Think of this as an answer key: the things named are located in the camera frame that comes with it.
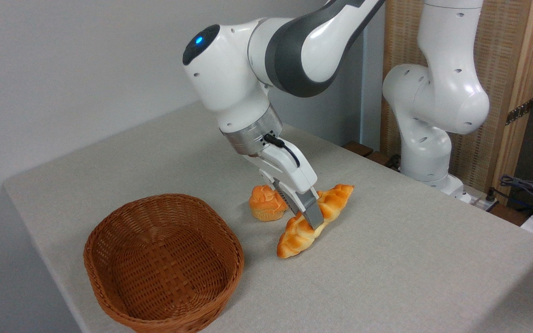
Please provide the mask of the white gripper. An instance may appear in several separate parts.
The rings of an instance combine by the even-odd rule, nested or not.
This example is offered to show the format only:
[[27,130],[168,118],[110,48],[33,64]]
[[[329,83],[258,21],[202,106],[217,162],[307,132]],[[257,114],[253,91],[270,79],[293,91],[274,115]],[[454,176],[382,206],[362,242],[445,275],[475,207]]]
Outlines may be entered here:
[[315,188],[317,175],[304,154],[291,142],[271,138],[258,154],[244,158],[255,165],[264,180],[287,203],[294,214],[302,213],[316,230],[324,221]]

